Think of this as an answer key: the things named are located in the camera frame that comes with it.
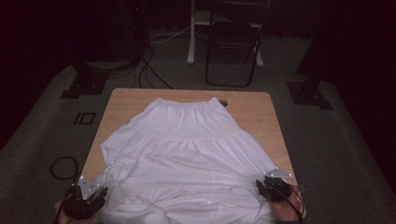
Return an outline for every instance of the gray carpet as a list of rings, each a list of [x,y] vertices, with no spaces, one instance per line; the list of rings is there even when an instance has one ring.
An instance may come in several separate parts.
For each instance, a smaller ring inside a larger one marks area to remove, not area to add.
[[[305,223],[396,223],[396,198],[379,172],[335,87],[321,82],[319,89],[333,110],[315,105],[295,105],[287,81],[304,81],[294,74],[309,41],[268,37],[262,41],[264,67],[255,71],[253,82],[244,89],[205,84],[205,42],[197,41],[195,64],[187,65],[189,40],[174,38],[152,44],[150,62],[155,72],[174,89],[266,91],[273,98],[285,142],[303,193],[307,210]],[[94,63],[114,66],[114,63]],[[142,64],[135,69],[138,75]],[[227,65],[221,72],[229,73]],[[69,66],[55,77],[29,116],[0,154],[0,223],[51,223],[52,205],[61,199],[70,180],[50,174],[57,158],[72,156],[81,170],[107,100],[115,88],[131,88],[134,72],[110,74],[101,95],[60,99],[76,73]],[[152,73],[155,88],[166,89]],[[142,85],[149,88],[143,73]],[[93,124],[75,124],[78,113],[96,113]],[[58,175],[73,174],[73,165],[62,162]]]

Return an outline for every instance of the power cord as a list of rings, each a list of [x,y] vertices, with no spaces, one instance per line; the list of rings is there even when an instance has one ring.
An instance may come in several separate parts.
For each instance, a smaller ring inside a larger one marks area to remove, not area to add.
[[[70,161],[72,161],[72,162],[74,163],[74,167],[75,167],[74,174],[73,174],[73,175],[70,175],[70,176],[66,176],[66,177],[62,177],[62,176],[56,175],[55,172],[54,172],[55,165],[56,165],[59,161],[66,160],[66,159],[69,159]],[[52,165],[50,166],[50,173],[51,173],[51,175],[52,175],[55,179],[58,179],[58,180],[69,180],[69,179],[73,179],[72,185],[73,185],[73,184],[75,184],[75,185],[77,184],[77,182],[78,182],[78,176],[80,175],[80,172],[78,171],[78,163],[77,163],[76,159],[74,159],[73,157],[69,157],[69,156],[64,156],[64,157],[61,157],[61,158],[58,158],[57,160],[55,160],[55,161],[52,163]],[[69,196],[70,193],[71,193],[71,190],[70,190],[70,189],[67,189],[67,190],[64,192],[64,196],[63,196],[63,198],[62,198],[61,205],[59,206],[58,212],[57,212],[56,217],[55,217],[55,219],[53,220],[52,224],[57,224],[57,223],[58,223],[59,217],[61,216],[62,210],[64,209],[64,203],[66,202],[66,199],[67,199],[67,197]]]
[[[300,222],[301,224],[303,224],[304,203],[303,203],[303,200],[302,200],[302,198],[300,197],[300,195],[298,195],[298,193],[297,193],[295,190],[290,189],[290,190],[293,191],[293,192],[297,195],[297,197],[300,199],[301,204],[302,204],[302,207],[303,207],[303,212],[302,212],[302,213],[301,213],[301,212],[289,201],[288,198],[285,197],[285,195],[283,195],[282,192],[280,192],[277,188],[274,188],[274,189],[275,189],[275,190],[279,193],[279,195],[281,195],[281,196],[285,199],[285,201],[291,206],[291,208],[292,208],[292,209],[294,210],[294,212],[296,213],[299,222]]]
[[[149,68],[151,70],[152,74],[154,74],[154,76],[156,78],[158,78],[163,84],[165,84],[170,90],[172,90],[173,88],[154,71],[154,69],[151,67],[151,65],[149,65],[149,62],[153,58],[154,51],[152,50],[151,47],[148,47],[148,51],[151,53],[150,56],[149,56],[149,59],[146,61],[143,57],[141,58],[142,62],[144,63],[144,66],[140,70],[139,77],[137,79],[138,83],[139,83],[139,87],[143,88],[143,86],[142,86],[142,75],[143,75],[143,72],[146,72],[145,77],[146,77],[146,80],[147,80],[148,84],[150,85],[150,87],[152,89],[155,89],[153,87],[153,85],[150,83],[149,78],[148,78],[148,68]]]

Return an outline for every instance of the black cable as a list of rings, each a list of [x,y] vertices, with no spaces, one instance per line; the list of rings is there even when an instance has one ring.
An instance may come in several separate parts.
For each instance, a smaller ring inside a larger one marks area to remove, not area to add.
[[[55,167],[56,163],[61,161],[61,160],[64,160],[64,159],[69,159],[69,160],[71,160],[74,163],[75,172],[74,172],[73,175],[70,175],[70,176],[67,176],[67,177],[61,177],[61,176],[56,175],[55,172],[53,171],[53,168]],[[51,175],[54,178],[59,179],[59,180],[69,180],[69,179],[73,178],[73,183],[77,184],[77,179],[78,179],[78,176],[79,176],[78,163],[77,163],[76,159],[74,159],[73,157],[64,156],[64,157],[58,158],[50,166],[50,173],[51,173]]]
[[[66,176],[66,177],[58,176],[58,175],[55,174],[55,172],[53,171],[53,169],[54,169],[54,167],[55,167],[55,165],[56,165],[57,162],[59,162],[59,161],[61,161],[61,160],[65,160],[65,159],[69,159],[70,161],[72,161],[72,162],[74,163],[75,172],[74,172],[73,175]],[[73,184],[75,184],[75,185],[77,184],[78,176],[80,175],[80,172],[78,171],[78,163],[77,163],[76,159],[74,159],[73,157],[69,157],[69,156],[64,156],[64,157],[58,158],[58,159],[56,159],[55,161],[53,161],[53,162],[52,162],[52,165],[50,166],[50,173],[51,173],[51,175],[52,175],[54,178],[59,179],[59,180],[69,180],[69,179],[73,179],[72,185],[73,185]],[[68,196],[70,193],[71,193],[71,190],[70,190],[70,189],[67,189],[67,190],[64,192],[64,196],[63,196],[63,198],[62,198],[61,204],[60,204],[60,206],[59,206],[59,208],[58,208],[58,212],[57,212],[56,217],[55,217],[54,221],[52,222],[52,224],[58,224],[59,217],[60,217],[60,215],[61,215],[61,213],[62,213],[62,210],[64,209],[64,203],[66,202],[67,196]]]
[[[149,65],[148,62],[144,58],[142,58],[142,61],[147,65],[147,67],[151,70],[151,72],[156,76],[163,84],[165,84],[169,89],[173,89],[166,81],[164,81],[160,76],[157,75],[157,73],[152,69],[152,67]]]
[[[297,217],[298,217],[298,221],[303,224],[303,215],[302,213],[289,201],[288,198],[285,197],[285,195],[282,194],[282,192],[280,192],[277,188],[273,188],[275,189],[284,199],[285,201],[291,206],[291,208],[294,210],[294,212],[296,213]]]
[[[304,211],[305,211],[303,199],[300,197],[298,192],[296,192],[294,189],[290,189],[290,190],[293,191],[297,195],[297,197],[300,199],[301,206],[303,207],[303,212],[301,213],[301,216],[303,217],[304,216]]]

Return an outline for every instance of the white skirt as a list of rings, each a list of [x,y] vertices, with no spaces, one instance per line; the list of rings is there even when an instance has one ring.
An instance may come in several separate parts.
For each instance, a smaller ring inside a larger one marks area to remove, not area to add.
[[[102,145],[105,223],[268,223],[256,179],[275,169],[218,99],[156,99]]]

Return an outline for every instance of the wooden table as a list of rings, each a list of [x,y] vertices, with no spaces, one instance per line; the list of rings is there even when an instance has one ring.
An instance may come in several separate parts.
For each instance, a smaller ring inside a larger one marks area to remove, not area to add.
[[[200,102],[208,101],[214,96],[219,100],[226,100],[228,102],[226,108],[239,126],[262,144],[279,169],[290,172],[294,176],[276,112],[268,93],[141,89],[115,89],[113,91],[82,175],[93,181],[105,170],[106,165],[100,145],[156,98],[161,97],[179,102]],[[291,184],[297,185],[294,177],[288,180]]]

